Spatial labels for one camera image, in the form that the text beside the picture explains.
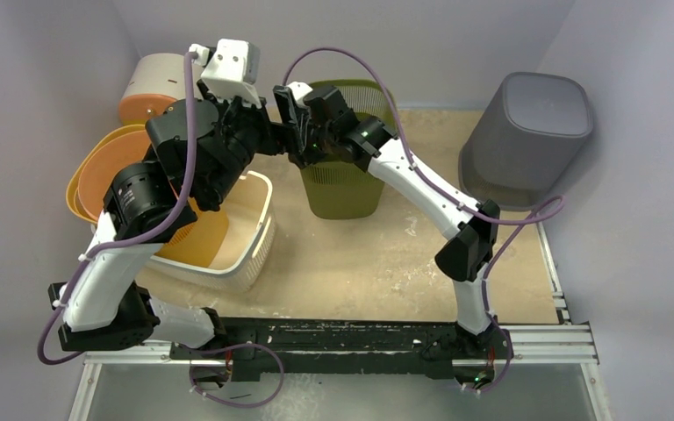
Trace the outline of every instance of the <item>white wall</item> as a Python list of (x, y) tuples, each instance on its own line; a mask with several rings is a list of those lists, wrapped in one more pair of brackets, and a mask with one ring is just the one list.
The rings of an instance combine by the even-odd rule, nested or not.
[(137, 60), (110, 0), (0, 0), (0, 420), (65, 419), (73, 402), (81, 365), (44, 367), (35, 344), (47, 285), (90, 239), (66, 184), (118, 126)]
[(540, 70), (581, 82), (597, 136), (548, 223), (618, 419), (674, 420), (674, 1), (578, 0)]
[[(246, 39), (262, 50), (257, 86), (270, 96), (315, 46), (358, 54), (399, 104), (482, 108), (503, 77), (535, 70), (574, 0), (115, 0), (142, 54)], [(314, 55), (303, 82), (367, 77), (346, 57)]]

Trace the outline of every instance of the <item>olive green plastic bin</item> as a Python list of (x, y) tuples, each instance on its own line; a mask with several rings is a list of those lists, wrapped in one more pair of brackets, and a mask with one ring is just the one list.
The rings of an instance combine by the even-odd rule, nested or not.
[[(375, 82), (346, 79), (309, 85), (312, 88), (333, 85), (340, 90), (359, 119), (373, 115), (396, 127), (389, 103)], [(336, 156), (329, 156), (325, 161), (302, 169), (301, 178), (309, 207), (314, 215), (324, 219), (365, 218), (376, 211), (384, 190), (384, 182), (362, 172), (354, 164), (339, 161)]]

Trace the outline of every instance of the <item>beige table surface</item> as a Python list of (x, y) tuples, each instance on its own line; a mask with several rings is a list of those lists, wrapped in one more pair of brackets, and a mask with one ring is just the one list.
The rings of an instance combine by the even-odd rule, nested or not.
[[(412, 150), (451, 184), (458, 153), (481, 112), (402, 111)], [(138, 283), (171, 303), (208, 306), (227, 317), (451, 321), (451, 281), (436, 267), (445, 239), (390, 186), (376, 213), (329, 221), (308, 206), (298, 169), (283, 156), (257, 156), (248, 168), (270, 178), (275, 242), (258, 280), (227, 294), (144, 269)], [(503, 212), (506, 218), (525, 214)], [(498, 246), (512, 231), (500, 226)], [(490, 275), (491, 302), (503, 323), (555, 324), (547, 269), (534, 226), (527, 226)]]

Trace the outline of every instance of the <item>gray container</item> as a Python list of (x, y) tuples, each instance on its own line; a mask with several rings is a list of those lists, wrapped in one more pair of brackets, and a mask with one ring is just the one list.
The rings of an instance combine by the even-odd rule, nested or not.
[(461, 188), (503, 209), (529, 210), (545, 198), (592, 128), (587, 96), (576, 82), (509, 74), (462, 148)]

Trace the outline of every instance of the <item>robotic arm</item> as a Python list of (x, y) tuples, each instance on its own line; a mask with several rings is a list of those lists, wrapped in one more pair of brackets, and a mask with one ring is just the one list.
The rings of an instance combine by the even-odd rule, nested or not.
[[(332, 86), (312, 90), (300, 82), (275, 86), (282, 123), (269, 121), (264, 98), (254, 87), (259, 51), (245, 41), (222, 39), (216, 48), (193, 45), (204, 65), (195, 102), (197, 161), (190, 197), (202, 211), (218, 211), (255, 153), (287, 154), (300, 168), (328, 154), (354, 163), (387, 182), (434, 222), (447, 244), (435, 260), (455, 286), (457, 330), (471, 337), (492, 326), (484, 307), (481, 274), (492, 256), (497, 227), (473, 217), (432, 189), (417, 174), (451, 192), (466, 206), (490, 218), (499, 207), (479, 203), (445, 182), (417, 157), (407, 156), (403, 140), (380, 119), (358, 120)], [(146, 158), (121, 170), (105, 198), (90, 247), (129, 239), (157, 226), (176, 202), (186, 155), (184, 100), (147, 122), (152, 142)], [(83, 272), (63, 312), (60, 327), (66, 351), (111, 351), (161, 339), (199, 348), (225, 331), (214, 309), (187, 309), (150, 296), (134, 278), (177, 229), (196, 220), (189, 205), (163, 234), (150, 242), (100, 252)], [(49, 290), (56, 302), (64, 286)]]

